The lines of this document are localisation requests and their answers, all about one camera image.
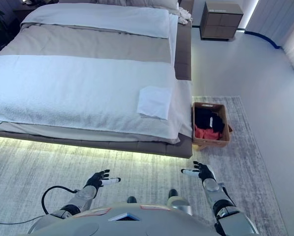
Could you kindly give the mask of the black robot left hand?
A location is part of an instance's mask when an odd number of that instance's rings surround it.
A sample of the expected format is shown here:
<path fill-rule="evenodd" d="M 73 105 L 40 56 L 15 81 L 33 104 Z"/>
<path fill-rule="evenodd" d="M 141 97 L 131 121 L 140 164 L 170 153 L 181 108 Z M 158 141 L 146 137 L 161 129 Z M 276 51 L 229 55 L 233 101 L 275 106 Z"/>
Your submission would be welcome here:
<path fill-rule="evenodd" d="M 98 190 L 100 187 L 117 184 L 121 181 L 120 177 L 110 178 L 109 173 L 109 169 L 94 173 L 94 175 L 87 180 L 85 187 L 92 186 Z"/>

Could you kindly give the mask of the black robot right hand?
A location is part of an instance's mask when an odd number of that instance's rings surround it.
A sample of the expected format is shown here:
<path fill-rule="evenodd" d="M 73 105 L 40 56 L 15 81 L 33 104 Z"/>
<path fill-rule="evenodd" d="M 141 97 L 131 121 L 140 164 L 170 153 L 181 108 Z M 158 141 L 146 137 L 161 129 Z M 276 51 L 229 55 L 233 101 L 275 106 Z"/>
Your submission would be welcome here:
<path fill-rule="evenodd" d="M 210 169 L 209 165 L 202 164 L 198 161 L 193 161 L 193 164 L 193 169 L 181 169 L 181 173 L 191 177 L 198 177 L 202 182 L 206 179 L 216 180 L 214 172 Z"/>

